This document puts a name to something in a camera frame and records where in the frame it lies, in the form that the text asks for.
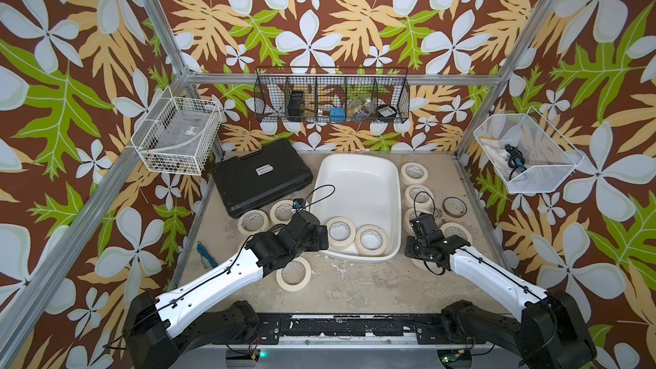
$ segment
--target black wire basket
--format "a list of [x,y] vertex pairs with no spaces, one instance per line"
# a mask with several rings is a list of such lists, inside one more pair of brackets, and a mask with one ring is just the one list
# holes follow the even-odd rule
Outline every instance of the black wire basket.
[[362,67],[340,67],[340,70],[354,73],[295,74],[290,68],[259,67],[254,94],[256,118],[260,122],[281,119],[324,123],[402,123],[408,119],[407,69],[390,70],[401,71],[400,74],[376,74],[380,69],[371,69],[372,74],[367,74]]

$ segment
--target blue cable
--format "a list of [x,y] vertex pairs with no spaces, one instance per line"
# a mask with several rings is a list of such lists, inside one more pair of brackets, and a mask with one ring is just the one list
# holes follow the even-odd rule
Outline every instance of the blue cable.
[[209,265],[212,268],[216,268],[218,266],[217,262],[207,252],[204,245],[202,245],[202,243],[200,241],[198,241],[198,245],[196,246],[196,250],[198,251],[199,254],[201,254],[201,260],[203,260],[203,258],[205,258],[209,262]]

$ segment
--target case label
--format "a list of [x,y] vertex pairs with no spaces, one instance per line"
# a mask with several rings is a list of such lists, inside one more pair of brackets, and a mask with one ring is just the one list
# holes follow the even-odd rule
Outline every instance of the case label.
[[271,167],[269,164],[267,164],[266,166],[261,166],[260,168],[255,169],[258,176],[261,176],[261,175],[266,174],[269,171],[273,171],[273,170],[274,170],[274,168]]

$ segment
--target white plastic tub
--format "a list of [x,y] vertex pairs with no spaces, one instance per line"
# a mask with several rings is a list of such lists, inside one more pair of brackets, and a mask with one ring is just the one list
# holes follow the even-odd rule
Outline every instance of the white plastic tub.
[[[386,261],[401,248],[401,187],[398,168],[389,160],[364,154],[332,154],[324,159],[315,188],[332,184],[335,193],[312,205],[310,211],[327,223],[334,217],[346,217],[359,229],[365,225],[380,227],[387,235],[387,249],[381,256],[360,256],[355,244],[324,254],[348,261]],[[309,199],[318,201],[332,192],[324,187]]]

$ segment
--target table surface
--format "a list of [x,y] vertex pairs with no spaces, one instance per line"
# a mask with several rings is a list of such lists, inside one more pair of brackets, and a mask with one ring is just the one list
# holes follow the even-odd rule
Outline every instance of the table surface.
[[[467,228],[472,235],[472,244],[492,259],[488,242],[471,210],[471,201],[478,197],[467,197],[450,154],[377,155],[392,161],[397,168],[406,162],[424,165],[428,169],[428,180],[424,184],[434,193],[438,206],[449,196],[462,199],[468,209],[463,217],[455,219],[444,214],[442,218],[444,222],[457,222]],[[328,154],[307,152],[300,156],[316,177],[321,162]],[[304,197],[313,188],[314,182],[285,199]],[[229,217],[226,212],[216,188],[208,193],[207,209],[190,248],[192,252],[182,272],[181,284],[207,272],[195,250],[198,241],[221,264],[246,239],[237,230],[237,219]],[[272,205],[261,209],[268,214]],[[406,205],[403,204],[401,214],[405,212]],[[405,231],[402,234],[401,249],[389,261],[359,263],[307,252],[302,256],[312,268],[312,277],[302,290],[284,291],[276,282],[275,273],[272,273],[234,292],[211,310],[220,311],[234,301],[246,300],[258,313],[438,313],[445,306],[465,299],[490,312],[507,313],[495,299],[465,278],[448,271],[445,275],[436,276],[414,266],[404,256],[407,234]]]

